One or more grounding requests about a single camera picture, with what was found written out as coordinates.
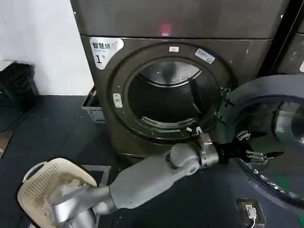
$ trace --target metal panel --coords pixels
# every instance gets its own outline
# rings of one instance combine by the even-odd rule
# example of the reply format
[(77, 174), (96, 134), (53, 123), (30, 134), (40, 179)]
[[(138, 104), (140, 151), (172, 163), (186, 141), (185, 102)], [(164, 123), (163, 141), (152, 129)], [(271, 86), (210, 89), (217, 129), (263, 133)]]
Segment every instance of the metal panel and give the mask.
[(283, 57), (278, 64), (278, 73), (304, 75), (304, 72), (301, 72), (300, 70), (300, 67), (304, 61), (304, 35), (292, 33), (289, 38), (287, 50), (282, 56)]
[(303, 6), (301, 7), (300, 13), (295, 22), (295, 27), (293, 28), (293, 31), (304, 34), (304, 7)]
[(272, 38), (289, 0), (71, 0), (81, 34)]

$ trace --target number 1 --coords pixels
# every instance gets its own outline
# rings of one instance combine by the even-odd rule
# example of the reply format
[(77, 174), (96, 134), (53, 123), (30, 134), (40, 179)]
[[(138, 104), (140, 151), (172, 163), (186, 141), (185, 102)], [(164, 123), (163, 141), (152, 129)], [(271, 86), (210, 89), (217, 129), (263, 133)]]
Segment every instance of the number 1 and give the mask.
[(99, 56), (96, 56), (96, 57), (97, 57), (97, 60), (98, 60), (97, 63), (101, 63), (100, 60), (99, 60)]

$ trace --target sticker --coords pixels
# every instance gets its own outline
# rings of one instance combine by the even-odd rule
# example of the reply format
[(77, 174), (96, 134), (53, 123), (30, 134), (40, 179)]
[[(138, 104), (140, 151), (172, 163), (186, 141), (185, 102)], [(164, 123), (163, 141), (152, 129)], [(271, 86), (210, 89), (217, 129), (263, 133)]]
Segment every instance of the sticker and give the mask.
[(169, 47), (169, 52), (178, 52), (180, 50), (180, 47)]
[(98, 69), (105, 69), (110, 59), (124, 47), (120, 38), (91, 37), (90, 46)]
[(200, 48), (195, 52), (195, 55), (209, 64), (215, 60), (215, 57)]
[(303, 61), (303, 63), (302, 63), (301, 66), (300, 66), (300, 71), (301, 71), (301, 72), (304, 72), (304, 61)]
[(113, 101), (114, 101), (114, 105), (116, 108), (122, 108), (123, 107), (123, 103), (122, 103), (122, 96), (118, 93), (114, 93), (113, 94)]

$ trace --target laundry basket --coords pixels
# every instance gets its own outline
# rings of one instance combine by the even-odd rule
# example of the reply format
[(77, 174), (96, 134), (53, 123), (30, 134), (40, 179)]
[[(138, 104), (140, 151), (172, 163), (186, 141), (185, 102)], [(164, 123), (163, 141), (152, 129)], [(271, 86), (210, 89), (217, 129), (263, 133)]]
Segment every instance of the laundry basket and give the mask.
[[(29, 179), (30, 174), (43, 166)], [(41, 162), (32, 167), (24, 176), (23, 184), (17, 193), (17, 200), (27, 215), (41, 228), (56, 228), (52, 219), (47, 216), (44, 200), (57, 186), (68, 184), (71, 179), (97, 186), (94, 178), (72, 162), (56, 158)]]

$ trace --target cable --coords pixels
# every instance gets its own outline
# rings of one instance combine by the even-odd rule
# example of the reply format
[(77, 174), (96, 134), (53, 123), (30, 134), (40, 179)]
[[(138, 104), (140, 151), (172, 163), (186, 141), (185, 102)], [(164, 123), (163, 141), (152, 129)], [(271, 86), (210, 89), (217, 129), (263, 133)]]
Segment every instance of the cable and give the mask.
[(253, 227), (256, 225), (256, 219), (255, 219), (255, 218), (253, 218), (252, 220), (253, 220), (253, 224), (251, 225), (251, 227), (250, 227), (250, 228), (253, 228)]
[(256, 225), (256, 219), (257, 219), (257, 213), (256, 212), (257, 212), (257, 210), (251, 204), (246, 204), (245, 208), (246, 208), (246, 211), (248, 213), (248, 217), (253, 220), (253, 223), (250, 227), (250, 228), (253, 228)]

